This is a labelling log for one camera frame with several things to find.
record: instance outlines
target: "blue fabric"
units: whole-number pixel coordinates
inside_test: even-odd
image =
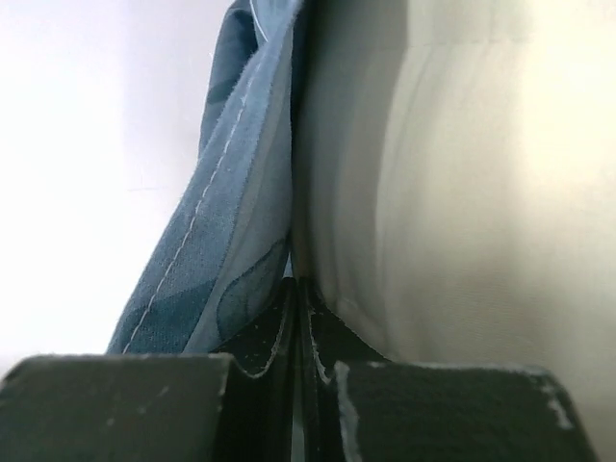
[[[229,8],[195,172],[108,352],[210,351],[258,314],[281,279],[302,4],[237,0]]]

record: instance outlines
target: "black plastic part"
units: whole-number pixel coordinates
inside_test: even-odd
[[[0,385],[0,462],[289,461],[297,341],[308,462],[597,460],[549,373],[391,363],[285,280],[217,354],[22,362]]]
[[[593,462],[562,387],[522,366],[384,360],[299,287],[308,462]]]
[[[22,362],[0,390],[0,461],[288,461],[295,300],[285,281],[222,354]]]

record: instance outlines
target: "scuffed edge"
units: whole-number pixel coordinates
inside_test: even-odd
[[[338,410],[340,412],[340,433],[346,462],[362,462],[357,444],[359,414],[348,395],[348,371],[345,363],[337,362],[334,366],[338,384]]]
[[[275,303],[273,306],[278,305],[277,308],[282,308],[284,311],[282,313],[282,320],[280,320],[280,325],[278,326],[278,332],[276,333],[276,339],[273,342],[273,345],[271,347],[271,353],[269,355],[268,361],[266,362],[265,366],[263,367],[263,369],[260,372],[257,372],[255,374],[250,374],[247,371],[244,370],[244,368],[242,368],[240,366],[240,363],[237,362],[237,365],[239,367],[239,369],[241,369],[242,371],[244,371],[244,373],[246,375],[248,375],[251,378],[260,378],[262,376],[264,376],[266,373],[268,373],[268,371],[270,370],[271,365],[273,364],[273,362],[276,360],[276,358],[278,357],[278,349],[280,347],[280,344],[282,343],[282,337],[285,335],[286,333],[286,328],[287,328],[287,324],[289,323],[289,308],[287,307],[285,309],[285,301],[288,301],[287,298],[285,297],[285,299],[282,302],[282,306],[280,306],[279,303]]]
[[[574,424],[571,419],[569,419],[565,406],[563,406],[558,399],[558,396],[556,395],[556,388],[554,388],[550,383],[546,383],[540,390],[548,397],[548,407],[556,416],[556,424],[558,427],[562,430],[573,430],[575,428]]]
[[[325,385],[329,385],[331,378],[327,376],[327,371],[325,370],[325,366],[321,362],[321,358],[319,356],[319,346],[317,345],[317,341],[315,340],[315,336],[313,335],[312,330],[312,317],[315,316],[315,310],[311,307],[308,313],[308,332],[310,332],[310,342],[312,344],[313,357],[315,358],[315,365],[317,366],[317,371],[319,372],[319,377],[323,381]]]
[[[548,375],[546,369],[538,366],[525,366],[515,363],[409,363],[411,366],[422,369],[434,369],[443,371],[495,371],[495,372],[511,372],[526,376],[542,376]]]

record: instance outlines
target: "seam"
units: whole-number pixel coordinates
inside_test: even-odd
[[[161,290],[161,287],[163,286],[163,283],[167,279],[167,276],[169,275],[169,273],[171,271],[171,268],[173,268],[173,265],[177,261],[177,257],[180,255],[180,252],[184,248],[184,245],[186,244],[186,241],[188,240],[189,235],[193,231],[194,222],[196,221],[196,217],[197,217],[197,214],[199,212],[199,209],[201,208],[201,204],[203,203],[203,200],[205,199],[205,195],[207,194],[208,190],[210,190],[210,187],[212,186],[212,183],[214,182],[214,178],[216,178],[216,175],[218,174],[218,171],[220,170],[220,166],[222,165],[222,161],[224,160],[224,158],[227,155],[227,151],[229,149],[229,144],[231,143],[231,140],[233,139],[233,135],[235,134],[235,131],[238,128],[238,124],[240,123],[240,119],[242,118],[242,114],[244,113],[244,109],[246,107],[246,100],[247,100],[247,97],[248,97],[248,92],[250,91],[250,87],[252,87],[252,83],[254,82],[254,79],[257,76],[257,73],[259,72],[259,69],[261,68],[261,63],[262,62],[263,61],[260,61],[257,64],[257,66],[254,69],[254,72],[253,72],[252,76],[250,77],[250,79],[248,80],[248,83],[246,84],[246,91],[244,93],[244,96],[241,98],[242,99],[242,106],[238,110],[238,115],[237,115],[237,117],[235,119],[235,122],[233,123],[233,126],[231,127],[231,131],[229,132],[229,136],[227,138],[226,143],[224,144],[224,147],[222,149],[222,154],[220,155],[220,158],[218,159],[216,167],[214,168],[214,171],[212,172],[212,176],[210,176],[210,180],[208,181],[208,184],[203,189],[203,192],[201,193],[201,197],[199,198],[199,201],[197,202],[196,206],[194,207],[194,211],[192,212],[191,223],[189,224],[189,229],[186,231],[186,234],[184,235],[184,238],[182,239],[182,243],[180,243],[180,246],[175,251],[175,254],[173,255],[173,258],[171,259],[171,262],[168,264],[167,269],[165,270],[165,273],[163,274],[163,277],[161,278],[161,281],[158,283],[158,286],[156,286],[156,290],[154,291],[154,295],[152,295],[152,297],[150,298],[150,300],[147,303],[147,306],[145,307],[145,310],[143,310],[143,314],[141,315],[141,318],[140,318],[139,322],[137,323],[137,326],[135,326],[135,329],[133,330],[130,338],[128,339],[128,343],[126,344],[126,346],[122,350],[122,354],[126,353],[126,351],[128,350],[128,347],[131,345],[133,340],[135,340],[135,336],[137,335],[137,332],[139,332],[139,329],[143,325],[143,322],[145,321],[145,318],[147,317],[147,315],[150,313],[150,311],[152,309],[152,304],[154,303],[154,298],[156,297],[158,292]]]
[[[257,30],[263,36],[263,40],[268,41],[268,36],[266,36],[266,31],[264,31],[263,27],[261,27],[261,22],[259,21],[259,16],[257,16],[257,12],[255,11],[254,0],[250,0],[249,3],[250,3],[250,11],[252,12],[252,17],[253,17],[253,20],[254,20],[254,25],[257,26]]]

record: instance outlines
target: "white wall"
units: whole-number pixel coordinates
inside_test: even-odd
[[[0,4],[0,375],[104,351],[196,158],[230,0]]]

